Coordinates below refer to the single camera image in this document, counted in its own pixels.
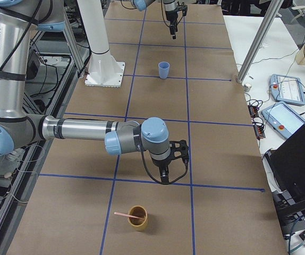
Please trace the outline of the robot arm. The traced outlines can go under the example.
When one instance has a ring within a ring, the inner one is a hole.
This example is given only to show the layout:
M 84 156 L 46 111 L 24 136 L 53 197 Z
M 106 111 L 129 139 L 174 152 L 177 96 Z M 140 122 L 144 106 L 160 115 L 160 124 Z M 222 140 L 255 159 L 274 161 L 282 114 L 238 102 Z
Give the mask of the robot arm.
M 186 141 L 171 141 L 165 122 L 151 117 L 143 123 L 55 118 L 45 104 L 31 102 L 23 110 L 32 30 L 63 32 L 76 66 L 84 64 L 77 49 L 63 1 L 0 1 L 0 156 L 40 140 L 103 140 L 107 152 L 150 153 L 159 168 L 159 184 L 169 185 L 169 164 L 189 164 Z
M 121 5 L 127 10 L 146 10 L 155 0 L 134 0 L 129 1 L 131 7 L 123 4 Z M 173 40 L 176 39 L 176 33 L 178 32 L 178 25 L 184 17 L 186 17 L 188 12 L 188 6 L 185 2 L 180 2 L 176 0 L 163 0 L 160 1 L 161 12 L 163 23 L 168 27 L 170 35 Z

